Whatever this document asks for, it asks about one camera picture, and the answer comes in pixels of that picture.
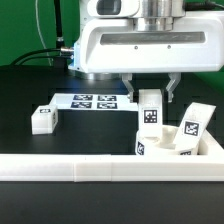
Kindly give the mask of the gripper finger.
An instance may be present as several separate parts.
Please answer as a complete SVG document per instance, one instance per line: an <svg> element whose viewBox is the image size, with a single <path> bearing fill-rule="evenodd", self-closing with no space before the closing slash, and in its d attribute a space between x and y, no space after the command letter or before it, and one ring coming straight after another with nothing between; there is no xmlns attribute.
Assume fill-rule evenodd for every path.
<svg viewBox="0 0 224 224"><path fill-rule="evenodd" d="M173 92L181 81L181 74L178 72L175 72L175 73L169 73L168 76L170 81L168 82L166 86L167 102L171 103L173 100Z"/></svg>
<svg viewBox="0 0 224 224"><path fill-rule="evenodd" d="M126 87L126 89L128 91L128 98L129 98L130 102L133 102L134 88L131 84L132 74L124 73L121 75L121 78L122 78L122 82L123 82L124 86Z"/></svg>

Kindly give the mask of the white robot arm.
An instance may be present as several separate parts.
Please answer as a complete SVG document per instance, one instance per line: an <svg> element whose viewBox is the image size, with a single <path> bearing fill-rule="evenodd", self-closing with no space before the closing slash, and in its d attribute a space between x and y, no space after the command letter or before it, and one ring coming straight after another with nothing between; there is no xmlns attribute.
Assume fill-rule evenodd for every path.
<svg viewBox="0 0 224 224"><path fill-rule="evenodd" d="M171 93L186 72L224 67L224 8L205 0L80 0L72 70L166 73Z"/></svg>

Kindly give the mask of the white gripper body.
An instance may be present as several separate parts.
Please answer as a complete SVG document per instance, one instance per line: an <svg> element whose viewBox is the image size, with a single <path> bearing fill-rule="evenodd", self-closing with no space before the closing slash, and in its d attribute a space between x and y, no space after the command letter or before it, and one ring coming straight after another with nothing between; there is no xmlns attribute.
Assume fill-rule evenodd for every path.
<svg viewBox="0 0 224 224"><path fill-rule="evenodd" d="M77 69L85 73L217 71L224 10L184 0L80 0Z"/></svg>

